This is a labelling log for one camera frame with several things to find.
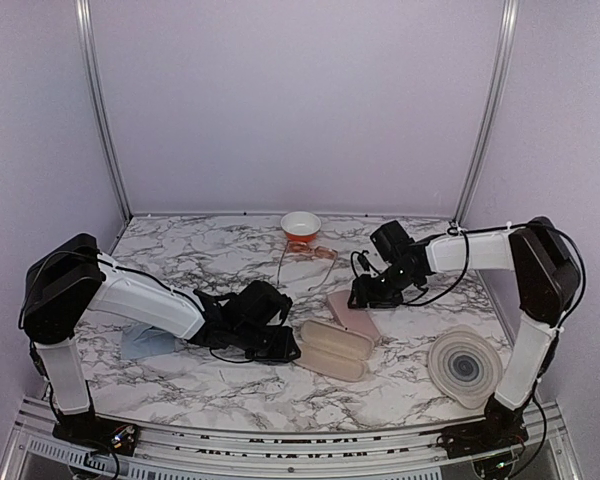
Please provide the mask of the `pink hard glasses case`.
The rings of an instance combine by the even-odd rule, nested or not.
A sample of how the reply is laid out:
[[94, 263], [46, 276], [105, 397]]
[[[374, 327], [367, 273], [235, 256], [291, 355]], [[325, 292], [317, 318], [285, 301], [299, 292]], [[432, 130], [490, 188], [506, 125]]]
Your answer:
[[327, 306], [334, 320], [344, 329], [364, 335], [374, 343], [380, 340], [381, 334], [366, 310], [348, 307], [349, 293], [337, 291], [326, 297]]

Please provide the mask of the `pink soft glasses case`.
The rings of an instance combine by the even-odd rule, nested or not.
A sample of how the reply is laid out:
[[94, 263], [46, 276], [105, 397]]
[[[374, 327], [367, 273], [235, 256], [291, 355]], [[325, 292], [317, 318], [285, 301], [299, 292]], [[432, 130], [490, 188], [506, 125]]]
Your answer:
[[375, 342], [368, 336], [316, 320], [305, 321], [300, 336], [298, 366], [349, 383], [369, 376]]

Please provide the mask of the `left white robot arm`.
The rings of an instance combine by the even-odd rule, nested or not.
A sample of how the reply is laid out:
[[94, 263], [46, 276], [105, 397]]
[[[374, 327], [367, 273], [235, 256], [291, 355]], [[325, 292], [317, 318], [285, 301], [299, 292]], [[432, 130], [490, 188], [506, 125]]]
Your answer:
[[52, 389], [55, 437], [130, 454], [138, 426], [97, 415], [76, 345], [89, 311], [117, 315], [209, 351], [236, 347], [246, 362], [289, 363], [301, 356], [286, 319], [290, 297], [256, 280], [239, 293], [187, 294], [101, 252], [81, 233], [34, 263], [26, 274], [18, 326], [32, 361]]

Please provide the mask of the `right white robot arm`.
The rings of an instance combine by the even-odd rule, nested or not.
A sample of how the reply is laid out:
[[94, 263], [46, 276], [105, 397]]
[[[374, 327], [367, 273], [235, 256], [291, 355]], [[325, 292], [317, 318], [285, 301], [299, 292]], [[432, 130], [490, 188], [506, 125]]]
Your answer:
[[407, 301], [403, 293], [410, 286], [425, 292], [428, 277], [438, 273], [514, 273], [521, 320], [509, 363], [484, 403], [484, 418], [443, 429], [438, 442], [451, 458], [526, 442], [524, 410], [551, 364], [564, 322], [585, 291], [584, 262], [575, 243], [544, 216], [481, 230], [455, 227], [421, 240], [391, 221], [379, 227], [371, 241], [388, 267], [379, 272], [364, 252], [352, 253], [350, 309], [424, 306], [422, 297]]

